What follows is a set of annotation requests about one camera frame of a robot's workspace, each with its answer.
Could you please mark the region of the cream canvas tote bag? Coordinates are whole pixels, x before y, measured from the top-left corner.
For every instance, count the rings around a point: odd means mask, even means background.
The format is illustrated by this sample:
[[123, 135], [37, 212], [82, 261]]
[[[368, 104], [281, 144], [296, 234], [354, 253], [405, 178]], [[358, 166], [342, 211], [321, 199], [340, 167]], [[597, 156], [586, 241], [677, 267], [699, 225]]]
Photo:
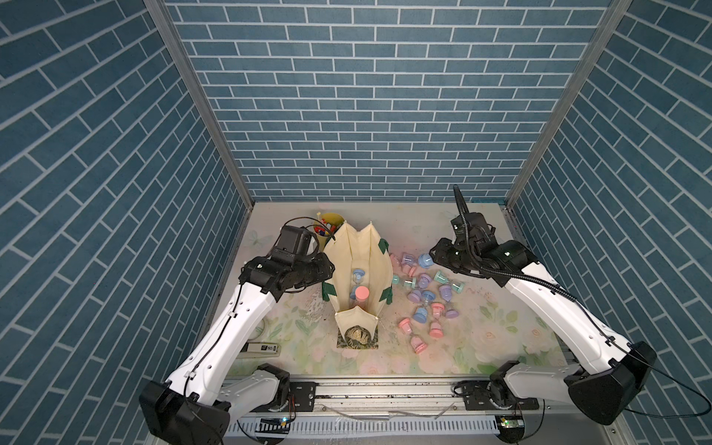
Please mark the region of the cream canvas tote bag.
[[372, 224], [357, 229], [344, 222], [324, 253], [334, 266], [322, 297], [335, 311], [337, 346], [376, 350], [380, 315], [393, 302], [389, 242]]

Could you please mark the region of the large pink hourglass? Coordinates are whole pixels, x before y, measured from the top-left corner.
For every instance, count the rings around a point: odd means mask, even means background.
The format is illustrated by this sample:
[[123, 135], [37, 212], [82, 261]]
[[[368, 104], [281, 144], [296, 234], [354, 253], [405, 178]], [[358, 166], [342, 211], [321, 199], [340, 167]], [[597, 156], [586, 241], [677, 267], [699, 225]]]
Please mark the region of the large pink hourglass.
[[354, 289], [354, 301], [355, 304], [362, 309], [366, 310], [369, 304], [370, 290], [366, 286], [359, 286]]

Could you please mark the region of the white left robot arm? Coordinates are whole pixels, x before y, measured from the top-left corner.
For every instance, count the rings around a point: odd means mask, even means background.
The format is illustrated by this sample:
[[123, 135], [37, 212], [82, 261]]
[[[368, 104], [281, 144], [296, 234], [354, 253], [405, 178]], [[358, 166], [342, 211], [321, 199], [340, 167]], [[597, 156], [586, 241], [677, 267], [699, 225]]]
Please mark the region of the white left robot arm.
[[262, 365], [239, 382], [224, 381], [248, 338], [291, 289], [333, 276], [326, 254], [256, 257], [217, 322], [163, 382], [150, 381], [139, 396], [149, 432], [170, 444], [220, 444], [232, 422], [256, 408], [289, 406], [289, 373]]

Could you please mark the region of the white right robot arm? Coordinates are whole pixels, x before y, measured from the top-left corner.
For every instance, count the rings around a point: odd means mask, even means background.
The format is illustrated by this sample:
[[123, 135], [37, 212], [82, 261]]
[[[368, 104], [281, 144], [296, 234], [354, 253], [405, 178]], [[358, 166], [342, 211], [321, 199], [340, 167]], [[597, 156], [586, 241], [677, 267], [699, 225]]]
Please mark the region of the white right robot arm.
[[430, 250], [433, 261], [456, 274], [495, 281], [532, 309], [576, 359], [574, 365], [549, 367], [505, 363], [489, 377], [493, 402], [502, 408], [525, 399], [563, 402], [597, 424], [612, 424], [643, 389], [654, 350], [596, 318], [525, 245], [499, 243], [482, 214], [462, 213], [451, 225], [455, 238], [443, 238]]

